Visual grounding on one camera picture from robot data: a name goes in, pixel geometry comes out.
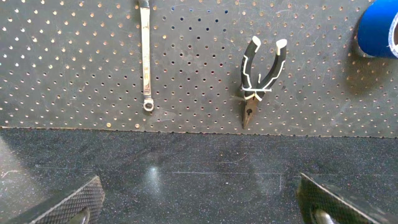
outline blue tape roll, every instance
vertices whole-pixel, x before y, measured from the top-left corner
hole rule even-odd
[[[398,0],[376,0],[363,14],[358,44],[368,55],[398,58]]]

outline dark work surface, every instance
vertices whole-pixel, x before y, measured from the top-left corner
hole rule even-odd
[[[396,139],[0,130],[0,222],[94,172],[100,223],[302,223],[300,172],[398,215]]]

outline pliers handle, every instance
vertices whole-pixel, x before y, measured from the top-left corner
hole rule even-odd
[[[264,79],[261,80],[260,74],[258,82],[253,83],[251,81],[251,64],[253,62],[254,56],[261,46],[260,39],[256,36],[253,36],[243,55],[241,66],[242,90],[244,90],[245,100],[256,97],[259,101],[261,101],[265,92],[272,91],[271,86],[279,78],[286,61],[286,45],[286,39],[281,39],[276,42],[277,50],[271,70]]]

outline combination wrench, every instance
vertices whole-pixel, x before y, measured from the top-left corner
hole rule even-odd
[[[154,100],[150,93],[150,42],[149,42],[149,0],[139,1],[141,12],[141,37],[142,37],[142,72],[144,80],[144,109],[152,111],[154,109]]]

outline roll of tape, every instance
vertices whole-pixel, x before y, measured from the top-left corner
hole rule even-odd
[[[375,57],[398,58],[398,0],[376,0],[363,14],[358,44]]]

